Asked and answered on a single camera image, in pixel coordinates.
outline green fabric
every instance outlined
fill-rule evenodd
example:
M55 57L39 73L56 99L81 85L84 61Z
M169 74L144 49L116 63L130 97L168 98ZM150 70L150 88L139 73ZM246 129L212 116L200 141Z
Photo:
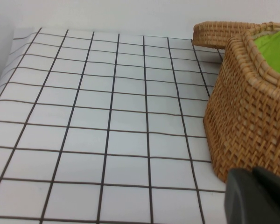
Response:
M254 40L269 66L280 72L280 31Z

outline grid pattern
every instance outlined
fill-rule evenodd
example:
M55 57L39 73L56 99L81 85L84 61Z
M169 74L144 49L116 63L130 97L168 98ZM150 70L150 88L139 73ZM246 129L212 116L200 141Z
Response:
M42 28L0 80L0 221L224 223L202 119L223 51Z

